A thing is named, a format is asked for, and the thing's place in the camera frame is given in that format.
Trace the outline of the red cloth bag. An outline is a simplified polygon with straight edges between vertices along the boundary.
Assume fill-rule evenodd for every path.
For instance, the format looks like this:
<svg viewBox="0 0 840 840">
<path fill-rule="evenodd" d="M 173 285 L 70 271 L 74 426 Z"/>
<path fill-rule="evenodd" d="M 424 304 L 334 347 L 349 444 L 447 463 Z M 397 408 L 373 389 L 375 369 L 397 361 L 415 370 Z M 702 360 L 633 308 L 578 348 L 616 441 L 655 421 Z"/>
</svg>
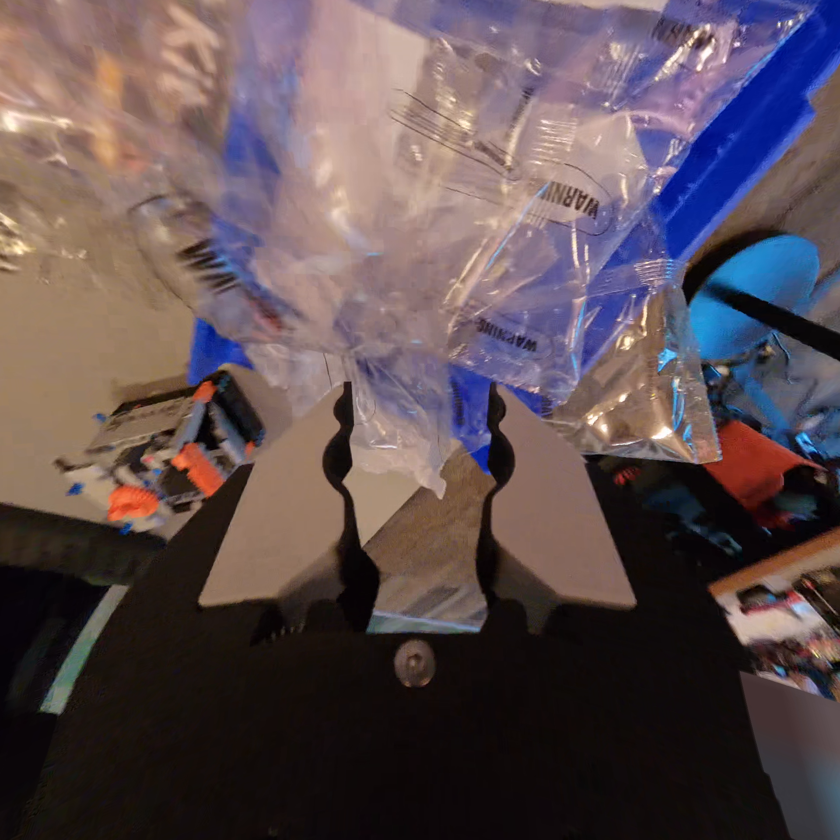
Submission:
<svg viewBox="0 0 840 840">
<path fill-rule="evenodd" d="M 805 519 L 780 507 L 777 497 L 790 475 L 821 485 L 827 478 L 823 467 L 737 420 L 723 422 L 717 437 L 721 458 L 705 469 L 759 526 L 789 530 L 796 519 Z"/>
</svg>

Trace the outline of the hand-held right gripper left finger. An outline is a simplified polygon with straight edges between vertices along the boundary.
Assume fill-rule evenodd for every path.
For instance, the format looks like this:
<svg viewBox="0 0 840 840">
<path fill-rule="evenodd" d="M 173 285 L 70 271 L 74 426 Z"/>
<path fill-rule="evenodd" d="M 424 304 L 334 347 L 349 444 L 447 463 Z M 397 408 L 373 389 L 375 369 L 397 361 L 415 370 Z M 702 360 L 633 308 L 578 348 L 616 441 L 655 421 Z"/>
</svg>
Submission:
<svg viewBox="0 0 840 840">
<path fill-rule="evenodd" d="M 346 480 L 354 465 L 352 384 L 334 388 L 257 457 L 198 603 L 264 603 L 286 630 L 336 604 L 364 633 L 380 572 L 364 551 Z"/>
</svg>

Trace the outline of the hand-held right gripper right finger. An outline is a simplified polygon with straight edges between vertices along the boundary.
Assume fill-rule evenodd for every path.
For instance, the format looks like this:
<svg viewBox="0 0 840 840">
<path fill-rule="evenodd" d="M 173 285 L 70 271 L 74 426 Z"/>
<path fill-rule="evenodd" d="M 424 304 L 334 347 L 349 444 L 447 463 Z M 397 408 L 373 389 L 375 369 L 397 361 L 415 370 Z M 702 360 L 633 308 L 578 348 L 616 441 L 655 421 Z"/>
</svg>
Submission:
<svg viewBox="0 0 840 840">
<path fill-rule="evenodd" d="M 637 606 L 585 462 L 505 387 L 490 386 L 476 577 L 488 615 L 513 604 L 540 634 L 566 606 Z"/>
</svg>

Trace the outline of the partly built brick robot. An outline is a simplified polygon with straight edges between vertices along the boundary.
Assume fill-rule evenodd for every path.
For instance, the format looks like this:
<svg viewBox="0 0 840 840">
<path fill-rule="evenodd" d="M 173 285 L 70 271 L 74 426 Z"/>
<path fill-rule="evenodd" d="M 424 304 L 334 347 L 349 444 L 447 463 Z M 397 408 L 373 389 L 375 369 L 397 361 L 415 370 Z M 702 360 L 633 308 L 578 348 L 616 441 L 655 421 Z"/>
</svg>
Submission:
<svg viewBox="0 0 840 840">
<path fill-rule="evenodd" d="M 231 370 L 120 404 L 90 443 L 54 467 L 67 495 L 101 509 L 123 534 L 162 533 L 250 464 L 266 428 Z"/>
</svg>

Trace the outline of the printed cardboard box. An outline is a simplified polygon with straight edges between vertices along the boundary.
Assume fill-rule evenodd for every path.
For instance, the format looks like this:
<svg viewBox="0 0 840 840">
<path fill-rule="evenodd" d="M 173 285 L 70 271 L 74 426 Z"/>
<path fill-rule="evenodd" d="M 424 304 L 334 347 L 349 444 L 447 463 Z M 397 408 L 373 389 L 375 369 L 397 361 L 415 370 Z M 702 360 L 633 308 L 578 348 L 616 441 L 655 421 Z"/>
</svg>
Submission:
<svg viewBox="0 0 840 840">
<path fill-rule="evenodd" d="M 751 671 L 839 700 L 839 529 L 709 584 Z"/>
</svg>

